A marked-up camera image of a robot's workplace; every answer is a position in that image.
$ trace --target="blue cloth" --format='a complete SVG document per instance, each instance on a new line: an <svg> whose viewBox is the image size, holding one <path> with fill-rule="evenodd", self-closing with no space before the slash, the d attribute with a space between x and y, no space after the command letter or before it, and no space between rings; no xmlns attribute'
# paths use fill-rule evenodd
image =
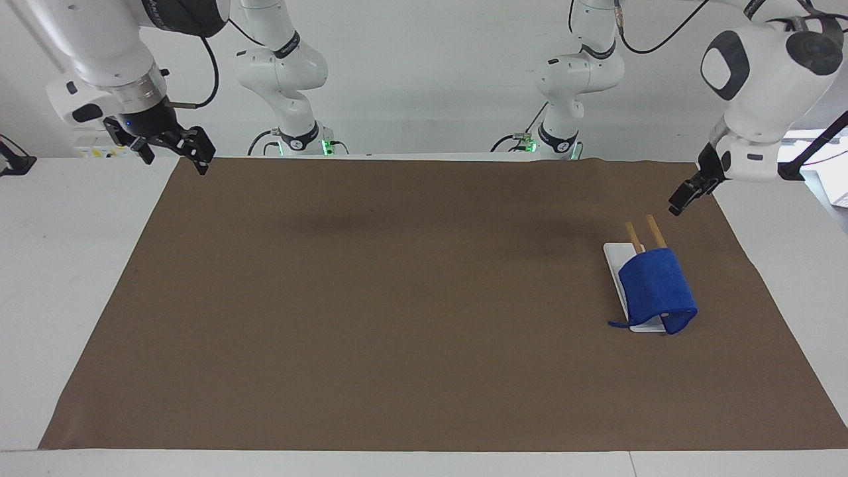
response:
<svg viewBox="0 0 848 477"><path fill-rule="evenodd" d="M670 249L637 254L618 272L628 302L628 323L610 323L627 328L662 316L669 334L679 333L698 314L695 299L683 276L678 259Z"/></svg>

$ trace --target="white wall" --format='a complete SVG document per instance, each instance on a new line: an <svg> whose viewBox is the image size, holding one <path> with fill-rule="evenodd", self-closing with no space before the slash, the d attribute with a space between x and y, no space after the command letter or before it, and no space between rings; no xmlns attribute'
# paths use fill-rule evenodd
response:
<svg viewBox="0 0 848 477"><path fill-rule="evenodd" d="M25 5L25 0L6 0ZM534 70L554 55L578 50L566 26L567 0L289 0L303 38L323 52L330 79L308 93L316 115L355 153L471 152L523 130L544 99ZM822 9L848 12L844 0L817 0ZM636 46L660 41L693 2L632 0L628 36ZM43 86L56 70L18 20L0 3L4 67L0 130L37 154L63 150L65 138ZM233 18L242 20L237 8ZM584 97L585 154L608 159L695 160L723 111L700 78L700 58L721 30L744 25L740 11L709 6L665 48L650 56L625 52L624 83ZM197 38L145 29L160 67L169 68L170 97L198 101L211 88L211 69ZM222 72L221 92L208 108L182 111L183 126L205 126L219 154L244 154L253 136L274 126L265 103L241 88L231 58L251 44L230 26L211 39ZM848 73L831 100L805 126L823 126L845 108ZM14 111L7 115L7 103Z"/></svg>

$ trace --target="wooden chopstick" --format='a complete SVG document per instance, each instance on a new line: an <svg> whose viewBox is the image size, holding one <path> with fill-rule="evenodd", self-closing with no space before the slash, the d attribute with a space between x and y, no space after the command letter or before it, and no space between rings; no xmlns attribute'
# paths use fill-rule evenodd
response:
<svg viewBox="0 0 848 477"><path fill-rule="evenodd" d="M633 228L632 222L626 222L624 227L628 229L628 235L630 236L630 243L633 244L633 249L636 250L637 254L644 252L642 248L642 243L639 242L639 236L636 235L636 229Z"/></svg>
<svg viewBox="0 0 848 477"><path fill-rule="evenodd" d="M650 231L654 234L654 240L656 240L656 244L660 246L661 249L667 249L668 244L666 244L666 240L662 237L662 232L660 232L660 226L656 225L656 219L651 214L645 216L648 220L648 226L650 227Z"/></svg>

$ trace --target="folded blue cloth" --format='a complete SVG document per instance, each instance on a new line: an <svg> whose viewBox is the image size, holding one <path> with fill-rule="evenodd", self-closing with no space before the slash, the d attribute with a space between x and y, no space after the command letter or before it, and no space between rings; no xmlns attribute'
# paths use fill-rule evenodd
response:
<svg viewBox="0 0 848 477"><path fill-rule="evenodd" d="M618 272L628 302L628 328L659 316L669 334L680 332L698 314L698 307L678 259L671 249L637 254Z"/></svg>

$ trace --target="wooden stick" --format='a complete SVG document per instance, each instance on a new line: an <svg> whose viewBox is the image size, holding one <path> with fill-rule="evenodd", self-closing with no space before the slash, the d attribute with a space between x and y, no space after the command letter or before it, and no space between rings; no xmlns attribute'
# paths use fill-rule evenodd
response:
<svg viewBox="0 0 848 477"><path fill-rule="evenodd" d="M654 240L656 240L656 244L660 246L661 249L667 249L668 244L666 244L666 240L662 237L662 232L660 232L660 226L656 225L656 220L654 216L648 214L645 216L648 219L648 226L650 226L650 231L654 234Z"/></svg>
<svg viewBox="0 0 848 477"><path fill-rule="evenodd" d="M624 227L628 229L628 235L630 236L630 243L633 244L633 249L636 250L637 254L644 252L642 249L642 243L639 242L639 236L636 235L636 229L633 228L632 222L627 222L624 224Z"/></svg>

